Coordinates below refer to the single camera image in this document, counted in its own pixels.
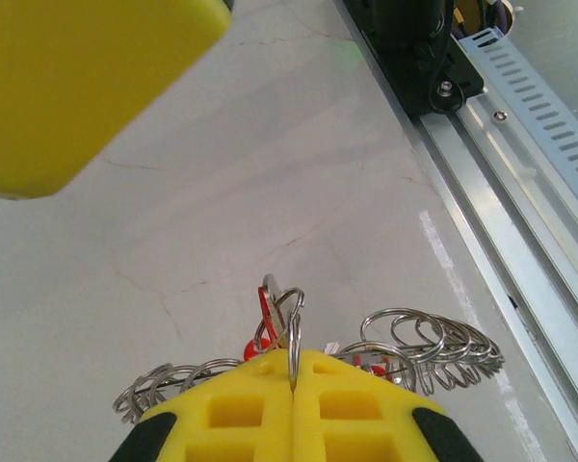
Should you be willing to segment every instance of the crack in marble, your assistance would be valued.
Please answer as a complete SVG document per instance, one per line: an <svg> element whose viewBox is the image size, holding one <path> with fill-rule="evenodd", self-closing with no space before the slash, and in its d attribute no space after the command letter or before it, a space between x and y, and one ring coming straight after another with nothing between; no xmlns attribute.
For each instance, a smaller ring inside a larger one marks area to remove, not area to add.
<svg viewBox="0 0 578 462"><path fill-rule="evenodd" d="M260 40L257 42L258 45L263 45L263 46L268 46L268 45L272 45L273 43L277 43L278 41L294 41L294 40L304 40L304 39L310 39L312 37L315 37L315 34L308 34L307 36L296 36L296 37L289 37L289 38L283 38L283 37L274 37L272 38L272 40L270 41L263 41Z"/></svg>
<svg viewBox="0 0 578 462"><path fill-rule="evenodd" d="M175 320L175 318L173 317L173 313L171 312L171 310L169 309L169 307L167 306L167 302L166 299L167 297L165 296L165 294L163 294L161 291L159 291L158 289L152 289L152 288L146 288L144 287L141 283L139 283L134 277L126 274L118 265L117 262L117 257L116 257L116 253L115 251L112 249L112 253L114 254L114 273L116 274L116 276L121 277L122 279L125 279L126 281L128 281L134 288L136 288L137 290L141 291L141 292L152 292L153 294L157 294L159 297L159 304L161 305L161 308L163 309L163 311L165 312L165 314L167 315L167 317L170 319L171 323L173 324L173 329L175 331L175 335L177 335L177 338L180 340L180 342L184 343L184 338L182 337L182 332L180 331L180 326L178 325L177 321Z"/></svg>
<svg viewBox="0 0 578 462"><path fill-rule="evenodd" d="M425 186L426 188L434 191L434 186L431 185L430 183L425 183L425 182L416 180L415 178L412 178L410 176L399 176L398 178L401 180L409 181L409 183L412 183L413 185Z"/></svg>
<svg viewBox="0 0 578 462"><path fill-rule="evenodd" d="M221 281L224 281L225 279L234 276L235 274L237 274L240 271L243 271L247 268L253 267L255 265L260 264L261 262L263 262L264 260L270 258L272 255L276 254L277 252L279 252L280 250L286 249L290 246L292 246L293 244L296 244L304 239L306 239L308 236L310 236L312 233L314 233L317 228L319 228L321 225L323 225L327 220L329 220L331 218L331 216L338 210L340 209L343 205L345 205L345 203L347 202L347 200L349 200L349 196L350 193L347 193L347 196L342 200L342 202L340 202L338 205L336 205L332 210L330 210L329 212L326 213L326 215L323 218L320 218L319 220L317 220L315 223L313 223L311 225L311 227L303 234L299 235L297 238L292 239L291 241L282 244L282 245L278 245L276 247L274 247L272 250L270 250L269 252L265 253L264 255L262 255L261 257L258 257L256 260L251 261L249 263L246 263L244 265L242 265L240 268L233 270L232 272L228 273L228 274L224 274L224 275L220 275L219 277L215 277L214 279L203 279L195 284L191 284L190 286L188 286L186 289L181 290L180 292L178 292L175 295L172 296L178 296L178 295L182 295L182 294L186 294L188 292L190 292L192 289L199 287L199 286L204 286L206 284L215 284Z"/></svg>
<svg viewBox="0 0 578 462"><path fill-rule="evenodd" d="M287 5L286 2L280 0L280 4L283 7L285 7L285 9L291 15L293 15L293 17L295 17L301 23L302 26L304 26L306 29L308 29L313 36L324 37L326 39L341 39L341 40L347 40L347 41L354 41L353 38L351 38L351 37L337 36L336 34L331 34L328 32L316 31L312 27L310 27L310 25L308 23L306 23L306 21L304 21L291 7L289 7L289 5Z"/></svg>
<svg viewBox="0 0 578 462"><path fill-rule="evenodd" d="M161 168L157 168L157 167L139 166L137 164L121 164L120 162L115 162L115 161L109 160L106 157L102 157L101 160L105 161L107 164L109 164L110 166L113 166L113 167L140 168L142 170L164 171Z"/></svg>
<svg viewBox="0 0 578 462"><path fill-rule="evenodd" d="M364 321L366 319L366 317L368 315L365 315L364 313L360 313L360 315L362 316L362 320ZM370 328L371 330L375 331L376 333L379 334L379 339L381 342L385 342L385 336L383 335L383 333L380 331L380 329L378 327L376 327L373 323L368 325L368 328Z"/></svg>

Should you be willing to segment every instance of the metal frame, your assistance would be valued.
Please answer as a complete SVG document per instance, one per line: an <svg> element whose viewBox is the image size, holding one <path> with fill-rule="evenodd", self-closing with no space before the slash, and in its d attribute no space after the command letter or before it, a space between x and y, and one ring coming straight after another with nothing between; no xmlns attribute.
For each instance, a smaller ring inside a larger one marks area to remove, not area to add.
<svg viewBox="0 0 578 462"><path fill-rule="evenodd" d="M547 162L536 159L537 144L492 88L458 115L409 119L342 2L336 4L578 456L578 259L571 265L510 158L528 153L543 167L540 178L532 172L534 180L559 181L553 193L564 207L558 212L576 218L576 233L578 201ZM512 118L493 126L492 108L509 110ZM519 146L524 152L515 151Z"/></svg>
<svg viewBox="0 0 578 462"><path fill-rule="evenodd" d="M578 120L573 113L498 29L461 43L578 197Z"/></svg>

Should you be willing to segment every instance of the red plastic piece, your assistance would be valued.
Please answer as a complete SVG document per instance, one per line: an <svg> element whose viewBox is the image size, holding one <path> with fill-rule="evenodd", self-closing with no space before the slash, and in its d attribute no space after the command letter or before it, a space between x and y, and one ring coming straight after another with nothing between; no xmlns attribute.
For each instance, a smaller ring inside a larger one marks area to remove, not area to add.
<svg viewBox="0 0 578 462"><path fill-rule="evenodd" d="M261 339L261 348L265 349L272 344L268 339L262 338ZM244 360L249 361L249 359L258 356L259 353L254 349L254 339L247 343L246 347L244 348Z"/></svg>
<svg viewBox="0 0 578 462"><path fill-rule="evenodd" d="M373 374L377 377L386 378L385 368L382 368L381 366L371 366L370 368L373 370Z"/></svg>
<svg viewBox="0 0 578 462"><path fill-rule="evenodd" d="M259 287L257 289L259 293L259 303L261 304L261 315L263 316L263 323L266 326L266 330L268 331L268 336L270 340L276 340L276 333L274 331L274 324L272 323L272 316L270 314L270 307L268 306L268 302L266 301L266 297L263 294L263 287Z"/></svg>

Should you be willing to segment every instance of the black bracket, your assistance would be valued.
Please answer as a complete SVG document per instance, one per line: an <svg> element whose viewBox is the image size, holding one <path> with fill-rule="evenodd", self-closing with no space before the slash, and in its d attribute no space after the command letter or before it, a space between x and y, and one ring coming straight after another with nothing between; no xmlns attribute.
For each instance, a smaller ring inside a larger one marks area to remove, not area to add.
<svg viewBox="0 0 578 462"><path fill-rule="evenodd" d="M443 67L433 81L435 55L443 40L441 34L428 41L395 48L377 37L371 2L342 2L409 116L452 112L460 108L466 98L484 90L484 79L455 39L449 40Z"/></svg>

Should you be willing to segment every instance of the black rubber pad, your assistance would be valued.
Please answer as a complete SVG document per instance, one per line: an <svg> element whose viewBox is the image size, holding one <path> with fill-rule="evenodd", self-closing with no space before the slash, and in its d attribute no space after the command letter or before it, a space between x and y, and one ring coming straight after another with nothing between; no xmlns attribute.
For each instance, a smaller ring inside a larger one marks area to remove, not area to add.
<svg viewBox="0 0 578 462"><path fill-rule="evenodd" d="M155 462L176 420L165 412L138 423L109 462Z"/></svg>
<svg viewBox="0 0 578 462"><path fill-rule="evenodd" d="M449 417L418 407L413 419L439 462L484 462L459 426Z"/></svg>

